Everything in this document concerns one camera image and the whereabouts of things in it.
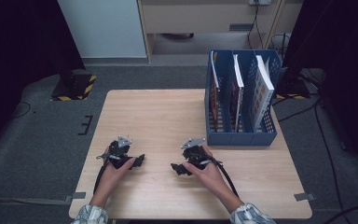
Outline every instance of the book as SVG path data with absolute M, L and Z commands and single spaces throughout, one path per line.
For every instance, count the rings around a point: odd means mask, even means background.
M 218 118 L 219 118 L 219 92 L 220 92 L 220 81 L 217 77 L 216 70 L 214 68 L 214 64 L 217 60 L 217 52 L 211 52 L 211 64 L 212 64 L 212 72 L 211 72 L 211 89 L 209 92 L 209 110 L 212 114 L 213 120 L 213 128 L 214 131 L 217 132 L 218 129 Z
M 257 72 L 255 76 L 255 91 L 251 109 L 254 132 L 257 132 L 259 129 L 261 120 L 267 111 L 267 107 L 269 106 L 269 102 L 275 90 L 269 79 L 269 72 L 264 64 L 263 58 L 260 55 L 256 55 L 256 58 Z
M 242 74 L 240 70 L 240 64 L 238 63 L 238 54 L 233 55 L 233 73 L 232 76 L 232 87 L 231 87 L 231 101 L 230 101 L 230 114 L 234 120 L 234 129 L 233 132 L 237 133 L 240 129 L 240 117 L 242 109 L 242 96 L 243 96 L 243 81 Z

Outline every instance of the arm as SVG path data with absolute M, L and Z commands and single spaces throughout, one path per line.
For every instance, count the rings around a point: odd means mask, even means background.
M 202 146 L 205 153 L 212 157 L 212 152 Z M 191 163 L 184 162 L 185 168 L 193 173 L 202 184 L 211 191 L 225 206 L 231 214 L 231 223 L 241 224 L 243 221 L 253 221 L 246 223 L 254 224 L 272 224 L 275 223 L 269 216 L 260 213 L 260 211 L 251 203 L 244 203 L 228 187 L 223 179 L 218 167 L 213 163 L 208 163 L 205 169 L 200 170 Z
M 119 169 L 116 169 L 112 163 L 106 165 L 103 175 L 97 190 L 91 198 L 89 204 L 84 205 L 73 224 L 80 223 L 98 223 L 105 224 L 108 221 L 108 215 L 104 210 L 106 202 L 109 196 L 116 189 L 118 181 L 127 173 L 127 171 L 132 167 L 135 158 L 131 158 L 126 163 L 124 163 Z

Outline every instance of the white wall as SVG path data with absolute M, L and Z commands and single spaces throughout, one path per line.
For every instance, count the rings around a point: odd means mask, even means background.
M 58 0 L 82 58 L 146 58 L 136 0 Z

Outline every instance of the yellow and black hazard tape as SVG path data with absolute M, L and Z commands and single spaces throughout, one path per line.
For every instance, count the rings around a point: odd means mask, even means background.
M 276 94 L 277 99 L 308 99 L 310 98 L 309 95 L 302 95 L 302 94 Z
M 54 98 L 52 98 L 52 100 L 53 101 L 71 101 L 71 100 L 85 100 L 85 99 L 87 99 L 87 97 L 89 96 L 90 91 L 92 89 L 92 86 L 94 85 L 94 81 L 95 81 L 96 77 L 97 76 L 95 76 L 95 75 L 90 76 L 89 83 L 88 83 L 88 85 L 87 85 L 87 87 L 84 90 L 84 93 L 82 95 L 77 95 L 77 96 L 62 95 L 62 96 L 54 97 Z

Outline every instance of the person's left hand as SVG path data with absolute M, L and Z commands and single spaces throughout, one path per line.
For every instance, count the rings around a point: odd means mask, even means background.
M 111 162 L 106 164 L 106 168 L 103 171 L 101 176 L 100 183 L 97 190 L 95 190 L 94 195 L 92 196 L 90 205 L 96 205 L 101 208 L 104 208 L 109 196 L 113 193 L 117 187 L 118 181 L 127 173 L 127 171 L 132 167 L 135 162 L 135 158 L 131 158 L 126 161 L 119 169 L 116 169 Z

